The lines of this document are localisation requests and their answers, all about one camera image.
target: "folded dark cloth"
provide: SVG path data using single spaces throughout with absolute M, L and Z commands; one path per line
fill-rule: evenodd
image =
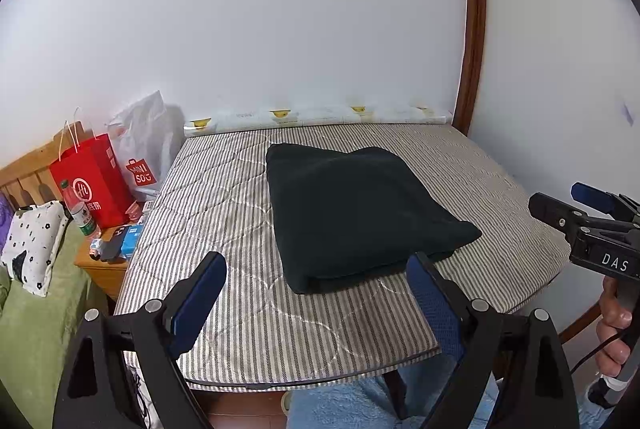
M 274 144 L 266 162 L 276 244 L 293 292 L 334 291 L 400 271 L 418 250 L 439 261 L 481 235 L 385 149 Z

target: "wooden bedside table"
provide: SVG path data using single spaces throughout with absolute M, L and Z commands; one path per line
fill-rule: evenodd
M 109 241 L 116 229 L 117 227 L 111 227 L 102 231 L 102 239 Z M 90 244 L 91 240 L 89 238 L 82 242 L 76 254 L 75 264 L 84 269 L 95 284 L 104 290 L 105 294 L 117 301 L 129 262 L 120 257 L 113 260 L 114 263 L 95 261 L 89 256 Z

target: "bed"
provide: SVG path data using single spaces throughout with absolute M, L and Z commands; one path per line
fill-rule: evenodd
M 265 175 L 267 148 L 292 142 L 401 156 L 432 196 L 481 238 L 440 263 L 470 298 L 520 308 L 560 271 L 559 232 L 530 218 L 527 194 L 449 125 L 334 124 L 187 139 L 129 265 L 116 313 L 162 298 L 209 250 L 228 279 L 194 348 L 178 365 L 195 389 L 294 389 L 381 375 L 428 358 L 438 344 L 402 273 L 350 289 L 296 295 L 275 244 Z M 127 364 L 138 367 L 133 353 Z
M 82 138 L 81 126 L 78 133 Z M 62 149 L 68 148 L 70 139 L 62 140 Z M 14 208 L 61 198 L 48 169 L 59 146 L 60 133 L 48 144 L 0 168 L 0 190 Z M 69 223 L 47 297 L 31 295 L 19 282 L 13 282 L 4 303 L 0 316 L 0 417 L 8 417 L 16 427 L 24 423 L 17 407 L 31 428 L 50 429 L 66 350 L 82 315 L 89 308 L 107 311 L 106 295 L 74 265 L 82 241 L 79 229 Z

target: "red logo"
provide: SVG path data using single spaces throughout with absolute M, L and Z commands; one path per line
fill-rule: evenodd
M 76 178 L 73 184 L 73 190 L 79 200 L 83 202 L 90 202 L 91 198 L 93 198 L 94 194 L 91 191 L 91 187 L 82 178 Z
M 151 173 L 151 170 L 146 164 L 144 158 L 138 160 L 137 162 L 134 158 L 132 158 L 131 160 L 129 160 L 129 165 L 126 165 L 125 167 L 133 174 L 133 178 L 136 181 L 136 185 L 138 187 L 156 183 L 156 178 L 154 177 L 153 173 Z

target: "mattress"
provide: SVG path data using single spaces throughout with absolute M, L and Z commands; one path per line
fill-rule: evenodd
M 193 349 L 178 359 L 192 387 L 293 389 L 379 375 L 438 351 L 403 273 L 350 289 L 297 295 L 282 274 L 265 154 L 291 142 L 401 156 L 431 195 L 482 231 L 437 264 L 469 298 L 514 311 L 568 259 L 562 235 L 533 219 L 505 171 L 450 126 L 339 124 L 189 138 L 154 203 L 127 270 L 116 313 L 163 298 L 209 250 L 228 277 Z M 138 367 L 134 353 L 127 364 Z

